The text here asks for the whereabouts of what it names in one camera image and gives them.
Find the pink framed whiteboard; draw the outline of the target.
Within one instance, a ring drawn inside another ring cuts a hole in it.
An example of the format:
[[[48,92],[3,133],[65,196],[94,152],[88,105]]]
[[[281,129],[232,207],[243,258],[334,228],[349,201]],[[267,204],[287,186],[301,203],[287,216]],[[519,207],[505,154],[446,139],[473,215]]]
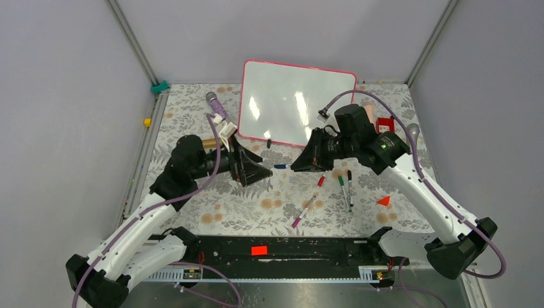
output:
[[[241,137],[304,147],[318,112],[356,87],[354,73],[248,60],[242,74],[238,133]]]

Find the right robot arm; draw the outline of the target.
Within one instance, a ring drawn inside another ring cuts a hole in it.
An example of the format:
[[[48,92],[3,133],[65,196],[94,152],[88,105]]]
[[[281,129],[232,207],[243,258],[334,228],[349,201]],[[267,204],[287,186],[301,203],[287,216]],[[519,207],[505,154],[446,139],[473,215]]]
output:
[[[418,169],[406,143],[393,132],[377,133],[366,110],[355,104],[334,113],[339,132],[312,130],[308,144],[291,164],[294,172],[324,172],[336,160],[356,158],[362,166],[389,182],[424,216],[429,234],[383,227],[371,235],[368,256],[376,264],[390,258],[428,262],[439,274],[456,279],[485,250],[498,227],[490,218],[477,218]]]

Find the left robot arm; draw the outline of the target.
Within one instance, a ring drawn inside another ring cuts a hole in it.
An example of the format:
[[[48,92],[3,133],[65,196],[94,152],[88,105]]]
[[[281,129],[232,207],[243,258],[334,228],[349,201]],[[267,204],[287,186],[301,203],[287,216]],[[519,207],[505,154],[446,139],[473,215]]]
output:
[[[120,307],[129,292],[143,280],[170,263],[194,262],[199,255],[197,237],[183,227],[174,229],[163,241],[140,252],[154,231],[198,194],[203,185],[220,173],[246,187],[272,176],[263,159],[241,146],[235,137],[210,153],[196,135],[181,137],[163,172],[157,177],[138,208],[98,248],[87,256],[74,254],[66,263],[72,305],[82,299],[91,307]]]

